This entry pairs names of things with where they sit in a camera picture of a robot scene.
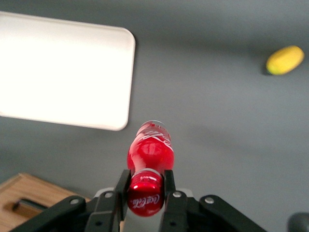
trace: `bottle label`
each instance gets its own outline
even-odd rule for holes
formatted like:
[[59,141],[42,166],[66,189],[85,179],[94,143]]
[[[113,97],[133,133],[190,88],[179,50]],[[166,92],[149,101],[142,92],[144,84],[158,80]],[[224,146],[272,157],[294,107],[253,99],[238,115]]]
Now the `bottle label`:
[[150,131],[147,131],[146,133],[144,133],[144,135],[139,139],[139,141],[149,139],[149,138],[154,138],[157,141],[164,143],[165,146],[167,146],[169,149],[171,149],[173,151],[173,148],[170,144],[170,140],[163,133],[160,133],[160,132],[155,131],[155,130],[150,130]]
[[147,204],[157,204],[160,200],[160,195],[156,194],[154,196],[149,196],[149,197],[143,197],[143,198],[138,198],[131,200],[131,202],[134,204],[133,208],[143,208]]

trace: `mango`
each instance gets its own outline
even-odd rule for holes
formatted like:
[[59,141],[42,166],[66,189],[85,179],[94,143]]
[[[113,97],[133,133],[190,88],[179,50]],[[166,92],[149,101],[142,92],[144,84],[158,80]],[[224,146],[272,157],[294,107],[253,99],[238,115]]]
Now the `mango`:
[[283,75],[300,65],[304,57],[301,48],[294,45],[284,47],[268,58],[266,68],[270,74]]

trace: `red bottle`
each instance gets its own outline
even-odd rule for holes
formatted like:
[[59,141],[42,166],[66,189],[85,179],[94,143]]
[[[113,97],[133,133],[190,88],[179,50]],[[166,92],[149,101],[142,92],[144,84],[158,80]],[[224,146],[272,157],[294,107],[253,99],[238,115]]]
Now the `red bottle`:
[[130,146],[127,167],[132,171],[127,205],[133,213],[149,217],[164,203],[164,170],[174,165],[170,135],[158,121],[145,122]]

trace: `white tray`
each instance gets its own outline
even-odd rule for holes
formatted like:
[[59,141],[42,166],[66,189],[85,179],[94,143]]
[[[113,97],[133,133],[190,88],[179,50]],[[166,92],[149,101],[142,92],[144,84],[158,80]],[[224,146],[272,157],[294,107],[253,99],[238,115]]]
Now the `white tray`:
[[124,28],[0,12],[0,116],[121,130],[134,51]]

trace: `screw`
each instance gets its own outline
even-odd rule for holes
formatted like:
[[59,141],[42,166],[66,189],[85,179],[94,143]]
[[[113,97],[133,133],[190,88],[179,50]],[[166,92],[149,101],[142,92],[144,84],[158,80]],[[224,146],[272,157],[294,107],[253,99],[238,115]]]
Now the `screw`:
[[112,196],[112,192],[107,192],[105,195],[104,195],[104,197],[106,197],[106,198],[110,198]]
[[70,201],[70,204],[77,204],[78,202],[79,202],[78,199],[73,199],[73,200]]
[[181,192],[173,192],[173,196],[174,197],[181,197],[182,196],[182,194],[181,194]]
[[205,198],[205,202],[208,203],[208,204],[213,204],[214,203],[214,199],[211,198],[211,197],[206,197]]

